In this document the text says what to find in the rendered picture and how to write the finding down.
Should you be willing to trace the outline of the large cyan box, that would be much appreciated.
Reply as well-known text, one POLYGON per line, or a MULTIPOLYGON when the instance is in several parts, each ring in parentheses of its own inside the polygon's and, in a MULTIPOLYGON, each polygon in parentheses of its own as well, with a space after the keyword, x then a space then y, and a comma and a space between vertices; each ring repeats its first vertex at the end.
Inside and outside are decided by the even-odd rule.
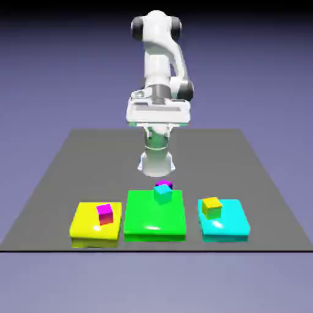
POLYGON ((251 227, 238 199, 221 199, 221 216, 207 219, 202 212, 202 199, 198 200, 198 217, 202 240, 207 243, 244 242, 251 227))

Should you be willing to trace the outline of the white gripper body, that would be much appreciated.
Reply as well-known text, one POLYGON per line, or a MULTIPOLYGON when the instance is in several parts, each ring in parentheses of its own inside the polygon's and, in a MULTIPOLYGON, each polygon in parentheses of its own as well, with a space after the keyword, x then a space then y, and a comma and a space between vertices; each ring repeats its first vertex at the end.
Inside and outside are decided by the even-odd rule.
POLYGON ((129 123, 186 124, 191 120, 188 101, 165 99, 165 104, 153 104, 151 98, 130 98, 126 120, 129 123))

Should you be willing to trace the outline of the large green box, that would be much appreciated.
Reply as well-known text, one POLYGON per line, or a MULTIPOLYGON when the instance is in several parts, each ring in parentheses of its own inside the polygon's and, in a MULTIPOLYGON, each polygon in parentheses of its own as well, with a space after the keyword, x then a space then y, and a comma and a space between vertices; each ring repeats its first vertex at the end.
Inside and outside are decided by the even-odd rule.
POLYGON ((123 222, 124 240, 185 241, 183 194, 174 190, 169 202, 155 199, 153 190, 130 190, 123 222))

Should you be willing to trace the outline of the large yellow box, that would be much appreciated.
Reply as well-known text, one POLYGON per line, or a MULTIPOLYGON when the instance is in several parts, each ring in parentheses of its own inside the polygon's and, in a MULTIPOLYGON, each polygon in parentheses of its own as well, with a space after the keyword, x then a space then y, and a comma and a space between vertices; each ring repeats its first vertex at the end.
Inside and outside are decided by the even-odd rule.
POLYGON ((116 248, 122 219, 121 202, 80 202, 76 208, 69 236, 73 248, 116 248), (114 222, 100 225, 96 206, 110 204, 114 222))

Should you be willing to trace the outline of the small cyan cube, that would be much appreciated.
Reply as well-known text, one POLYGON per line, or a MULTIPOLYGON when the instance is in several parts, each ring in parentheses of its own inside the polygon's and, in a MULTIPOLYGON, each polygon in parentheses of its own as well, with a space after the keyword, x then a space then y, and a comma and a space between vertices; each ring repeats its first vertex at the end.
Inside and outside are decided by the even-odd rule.
POLYGON ((165 204, 172 200, 172 189, 167 185, 158 185, 153 189, 154 199, 159 204, 165 204))

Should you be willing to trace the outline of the small yellow cube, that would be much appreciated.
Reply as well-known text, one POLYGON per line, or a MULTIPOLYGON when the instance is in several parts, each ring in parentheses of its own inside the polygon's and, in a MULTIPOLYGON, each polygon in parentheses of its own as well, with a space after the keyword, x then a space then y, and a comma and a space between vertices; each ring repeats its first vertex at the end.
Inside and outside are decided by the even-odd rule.
POLYGON ((208 197, 202 199, 202 213, 207 219, 221 217, 222 203, 217 197, 208 197))

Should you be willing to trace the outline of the small magenta cube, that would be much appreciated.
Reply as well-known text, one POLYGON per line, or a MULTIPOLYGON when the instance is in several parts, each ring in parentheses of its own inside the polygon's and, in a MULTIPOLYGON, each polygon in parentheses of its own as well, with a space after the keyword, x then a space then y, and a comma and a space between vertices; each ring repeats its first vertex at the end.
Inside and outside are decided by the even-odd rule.
POLYGON ((100 225, 111 224, 114 222, 114 214, 110 204, 102 204, 96 206, 98 220, 100 225))

